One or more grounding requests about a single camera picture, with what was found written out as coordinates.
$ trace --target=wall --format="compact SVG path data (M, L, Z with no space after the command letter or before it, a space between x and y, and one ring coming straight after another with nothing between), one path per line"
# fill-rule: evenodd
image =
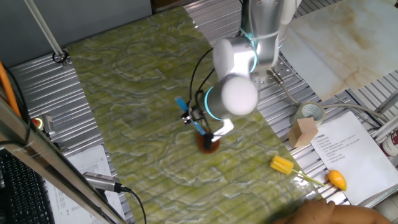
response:
M35 0L58 43L150 16L150 0ZM0 60L12 67L53 52L23 0L0 1Z

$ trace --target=corrugated metal panel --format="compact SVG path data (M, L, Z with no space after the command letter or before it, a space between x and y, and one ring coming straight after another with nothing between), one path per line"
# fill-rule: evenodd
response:
M394 71L371 84L354 91L359 100L368 108L375 110L387 97L398 90L398 71ZM391 107L384 115L391 119L398 115L398 103Z
M65 155L71 156L104 142L72 62L68 61L70 66L63 68L50 54L13 67L11 72L21 86L30 116L51 114L56 131L52 140L67 147ZM106 149L105 153L112 175L117 176ZM126 196L119 194L119 198L126 218L133 222Z
M339 0L303 0L294 17L300 17L338 1ZM185 10L187 10L187 12L190 14L194 23L198 26L198 29L202 31L211 45L213 45L219 38L234 36L240 26L241 4L238 0L202 0L185 6ZM312 89L297 76L298 74L296 74L295 71L292 71L291 66L283 58L283 55L281 55L278 66L279 67L277 69L280 72L281 77L285 80L285 84L291 91L293 97L301 102L321 102L319 97L312 91ZM395 81L394 84L398 85L398 82L396 82L397 79L393 76L385 77L385 79L389 80L390 82ZM266 121L271 125L278 137L281 138L287 149L297 160L303 170L310 177L323 182L327 169L319 158L318 154L315 152L314 148L311 145L308 145L301 149L292 149L287 140L286 135L291 128L290 117L296 112L297 107L290 101L290 99L287 98L281 87L276 85L274 81L269 80L267 77L259 77L257 82L259 82L259 89L261 90L258 106L259 111ZM387 81L384 81L383 84L384 86L388 86L389 90L380 90L384 93L384 97L388 97L387 93L391 94L391 92L394 90L392 85L388 85L386 82ZM336 95L336 97L337 99L343 100L345 103L357 103L357 98L354 99L348 91L344 91ZM331 98L322 104L337 103L339 102L337 99ZM327 118L325 121L327 122L328 120L338 118L348 111L348 108L327 109ZM371 120L366 114L362 112L361 114L364 115L361 117ZM370 133L374 132L374 126L370 125L368 122L365 122L358 115L357 117ZM374 206L375 204L379 203L380 200L384 199L396 190L397 189L391 190L388 194L385 194L384 197L375 197L374 200L369 200L366 205ZM336 187L333 187L330 183L327 183L326 187L318 188L318 191L328 200L334 200L336 203L340 204L349 204L343 192L338 190Z

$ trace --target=human hand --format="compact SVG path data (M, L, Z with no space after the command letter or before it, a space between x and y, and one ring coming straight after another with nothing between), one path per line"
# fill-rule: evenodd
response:
M335 203L326 203L326 199L306 200L304 204L288 217L274 222L274 224L330 224Z

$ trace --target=white floor tile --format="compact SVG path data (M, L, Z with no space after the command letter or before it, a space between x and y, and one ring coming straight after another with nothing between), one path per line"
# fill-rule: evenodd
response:
M398 218L398 207L390 198L385 199L374 209L384 215L390 222Z

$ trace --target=black keyboard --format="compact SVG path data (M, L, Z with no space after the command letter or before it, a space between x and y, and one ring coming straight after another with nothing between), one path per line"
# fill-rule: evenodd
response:
M0 169L5 185L0 208L6 223L53 224L41 176L5 149L0 150Z

